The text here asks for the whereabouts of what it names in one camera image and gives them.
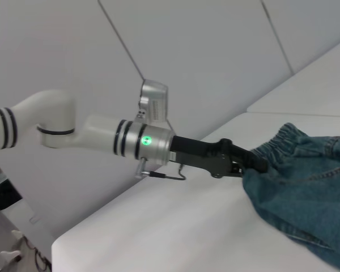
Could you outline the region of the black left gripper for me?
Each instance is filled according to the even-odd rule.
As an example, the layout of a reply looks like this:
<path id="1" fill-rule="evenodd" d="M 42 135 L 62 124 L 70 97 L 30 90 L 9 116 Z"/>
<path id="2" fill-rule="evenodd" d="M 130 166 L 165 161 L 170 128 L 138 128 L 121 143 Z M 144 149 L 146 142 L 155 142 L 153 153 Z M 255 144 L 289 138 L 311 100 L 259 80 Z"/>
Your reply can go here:
<path id="1" fill-rule="evenodd" d="M 175 136 L 170 146 L 170 161 L 208 171 L 216 179 L 242 177 L 245 169 L 265 173 L 267 161 L 238 147 L 228 139 L 215 143 Z"/>

